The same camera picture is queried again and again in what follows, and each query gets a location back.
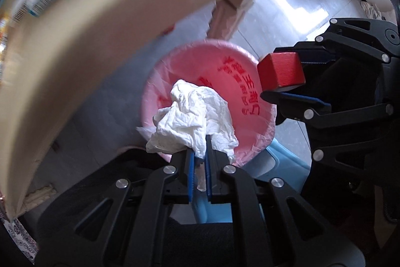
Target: pink trash can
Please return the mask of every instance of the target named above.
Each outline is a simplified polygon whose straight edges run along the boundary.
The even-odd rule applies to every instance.
[[[203,40],[172,50],[147,79],[141,102],[145,128],[154,128],[153,116],[172,104],[170,92],[180,79],[213,88],[228,103],[239,146],[237,166],[265,149],[275,135],[276,107],[260,98],[257,59],[230,42]],[[162,155],[167,161],[171,156]]]

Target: blue stool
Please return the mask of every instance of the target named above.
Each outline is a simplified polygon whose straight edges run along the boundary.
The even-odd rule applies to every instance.
[[[271,145],[242,167],[253,178],[269,181],[279,177],[301,192],[309,176],[310,166],[274,138]],[[230,204],[211,204],[207,193],[195,189],[191,203],[197,223],[231,223]]]

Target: crumpled tissue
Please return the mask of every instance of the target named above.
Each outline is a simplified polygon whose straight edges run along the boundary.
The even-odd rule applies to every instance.
[[[148,153],[173,154],[187,147],[204,158],[206,135],[212,148],[225,152],[231,163],[239,145],[228,103],[213,89],[178,80],[171,90],[172,105],[159,109],[153,117],[155,132],[146,144]]]

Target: gray tile floor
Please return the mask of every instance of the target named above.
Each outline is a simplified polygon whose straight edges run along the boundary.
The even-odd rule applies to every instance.
[[[176,25],[168,36],[156,38],[108,77],[79,108],[50,150],[32,182],[31,191],[52,183],[62,193],[116,155],[125,145],[143,146],[136,131],[144,83],[154,64],[174,47],[206,36],[213,4]],[[364,18],[360,0],[256,0],[232,42],[262,58],[275,47],[313,40],[333,17]],[[277,126],[278,141],[311,163],[305,126],[293,120]],[[47,201],[25,214],[34,225]]]

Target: red object on floor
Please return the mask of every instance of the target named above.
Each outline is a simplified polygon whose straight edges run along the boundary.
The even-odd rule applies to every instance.
[[[166,36],[167,34],[170,34],[173,30],[175,29],[175,24],[173,26],[170,26],[169,28],[167,28],[166,30],[164,30],[161,35],[162,36]]]
[[[263,91],[289,91],[306,82],[296,52],[268,54],[259,62],[257,70]]]

